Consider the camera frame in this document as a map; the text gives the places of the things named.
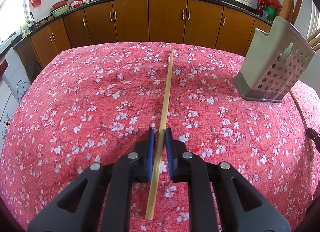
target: silver screw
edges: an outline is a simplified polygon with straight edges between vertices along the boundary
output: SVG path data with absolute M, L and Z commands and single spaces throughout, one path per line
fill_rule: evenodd
M 136 152 L 131 152 L 128 154 L 129 159 L 137 159 L 138 156 L 139 155 Z
M 100 169 L 100 164 L 99 163 L 93 163 L 90 165 L 90 169 L 93 171 L 97 171 Z
M 190 152 L 184 152 L 184 153 L 182 154 L 182 157 L 183 157 L 183 158 L 186 158 L 186 159 L 190 159 L 190 158 L 192 158 L 192 153 L 190 153 Z
M 224 169 L 224 170 L 228 170 L 228 169 L 230 169 L 230 164 L 227 163 L 227 162 L 222 162 L 222 163 L 220 164 L 220 167 L 221 167 L 222 169 Z

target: tablecloth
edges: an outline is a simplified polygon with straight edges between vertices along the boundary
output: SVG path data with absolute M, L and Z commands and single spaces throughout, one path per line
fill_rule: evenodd
M 110 164 L 157 131 L 174 48 L 167 127 L 210 163 L 230 162 L 295 228 L 319 180 L 290 94 L 282 103 L 243 100 L 233 81 L 244 60 L 171 43 L 112 43 L 60 53 L 37 77 L 10 124 L 0 160 L 0 195 L 18 222 L 31 219 L 93 162 Z M 316 92 L 293 91 L 308 125 L 320 130 Z M 154 220 L 148 184 L 133 185 L 130 231 L 188 231 L 187 184 L 161 163 Z

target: countertop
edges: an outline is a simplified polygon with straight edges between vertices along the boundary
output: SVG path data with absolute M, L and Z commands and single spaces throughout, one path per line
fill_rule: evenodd
M 89 7 L 89 6 L 94 6 L 94 5 L 97 5 L 97 4 L 100 4 L 100 3 L 104 3 L 104 2 L 109 2 L 109 1 L 113 1 L 113 0 L 97 0 L 97 1 L 90 2 L 90 3 L 88 3 L 88 4 L 84 4 L 84 5 L 80 6 L 80 7 L 75 8 L 75 9 L 70 9 L 70 10 L 68 10 L 66 13 L 64 13 L 63 15 L 60 15 L 60 16 L 58 16 L 58 17 L 55 17 L 54 19 L 50 20 L 49 22 L 47 22 L 47 23 L 39 26 L 37 29 L 33 30 L 30 34 L 28 34 L 27 37 L 21 39 L 19 42 L 17 42 L 15 45 L 13 45 L 13 47 L 16 47 L 18 44 L 20 44 L 21 42 L 23 42 L 26 38 L 31 37 L 33 34 L 35 34 L 36 32 L 38 32 L 39 30 L 41 30 L 42 28 L 46 27 L 47 25 L 49 25 L 50 23 L 52 23 L 53 21 L 55 21 L 55 20 L 57 20 L 57 19 L 59 19 L 59 18 L 61 18 L 61 17 L 64 17 L 64 16 L 66 16 L 66 15 L 68 15 L 68 14 L 71 14 L 71 13 L 73 13 L 73 12 L 75 12 L 75 11 L 78 11 L 78 10 L 80 10 L 80 9 L 84 9 L 84 8 L 86 8 L 86 7 Z M 255 17 L 255 18 L 258 18 L 259 20 L 265 22 L 266 24 L 272 25 L 272 23 L 271 23 L 270 21 L 265 20 L 265 19 L 263 19 L 262 17 L 260 17 L 260 16 L 258 16 L 258 15 L 256 15 L 256 14 L 254 14 L 253 12 L 251 12 L 251 11 L 254 11 L 254 9 L 253 9 L 252 7 L 246 6 L 246 5 L 244 5 L 244 4 L 240 3 L 240 2 L 237 2 L 237 1 L 235 1 L 235 0 L 230 0 L 230 2 L 232 2 L 233 4 L 231 4 L 231 3 L 229 3 L 229 2 L 226 2 L 226 1 L 223 1 L 223 0 L 199 0 L 199 1 L 205 1 L 205 2 L 209 2 L 209 3 L 221 5 L 221 6 L 230 7 L 230 8 L 232 8 L 232 9 L 236 9 L 236 10 L 241 11 L 241 12 L 243 12 L 243 13 L 246 13 L 246 14 L 248 14 L 248 15 L 250 15 L 250 16 L 253 16 L 253 17 Z

